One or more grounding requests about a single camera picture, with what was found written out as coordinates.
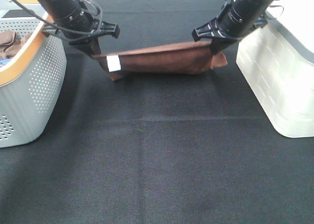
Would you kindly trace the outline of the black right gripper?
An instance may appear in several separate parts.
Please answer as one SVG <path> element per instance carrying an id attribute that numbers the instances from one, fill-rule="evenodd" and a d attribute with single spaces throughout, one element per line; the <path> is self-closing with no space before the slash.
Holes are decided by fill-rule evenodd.
<path id="1" fill-rule="evenodd" d="M 240 37 L 233 37 L 223 31 L 218 22 L 218 18 L 214 18 L 201 27 L 195 28 L 192 31 L 192 37 L 195 42 L 201 40 L 202 38 L 210 39 L 210 52 L 215 55 L 229 46 L 237 43 L 239 40 L 242 40 L 256 29 L 263 28 L 265 25 L 267 25 L 267 19 L 262 15 L 243 35 Z"/>

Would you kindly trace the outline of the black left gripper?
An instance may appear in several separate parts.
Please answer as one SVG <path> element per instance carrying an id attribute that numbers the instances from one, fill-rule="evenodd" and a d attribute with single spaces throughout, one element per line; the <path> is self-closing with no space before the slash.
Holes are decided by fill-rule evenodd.
<path id="1" fill-rule="evenodd" d="M 70 46 L 93 58 L 95 55 L 102 53 L 98 38 L 106 35 L 118 38 L 120 28 L 117 24 L 98 21 L 94 29 L 89 32 L 83 32 L 62 28 L 53 23 L 46 22 L 42 28 L 42 33 L 45 36 L 52 35 L 67 41 Z"/>

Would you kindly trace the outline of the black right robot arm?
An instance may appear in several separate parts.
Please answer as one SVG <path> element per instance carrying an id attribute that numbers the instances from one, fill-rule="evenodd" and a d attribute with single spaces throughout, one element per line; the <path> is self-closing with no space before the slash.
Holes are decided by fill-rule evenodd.
<path id="1" fill-rule="evenodd" d="M 221 12 L 214 19 L 193 30 L 193 40 L 209 39 L 210 51 L 216 54 L 266 25 L 263 14 L 273 1 L 225 0 Z"/>

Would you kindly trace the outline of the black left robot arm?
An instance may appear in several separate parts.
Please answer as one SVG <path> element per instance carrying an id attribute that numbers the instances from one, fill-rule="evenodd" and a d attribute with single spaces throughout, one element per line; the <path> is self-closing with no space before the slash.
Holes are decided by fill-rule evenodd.
<path id="1" fill-rule="evenodd" d="M 53 23 L 43 29 L 88 56 L 101 54 L 99 37 L 118 38 L 117 24 L 103 21 L 103 10 L 94 0 L 38 0 Z"/>

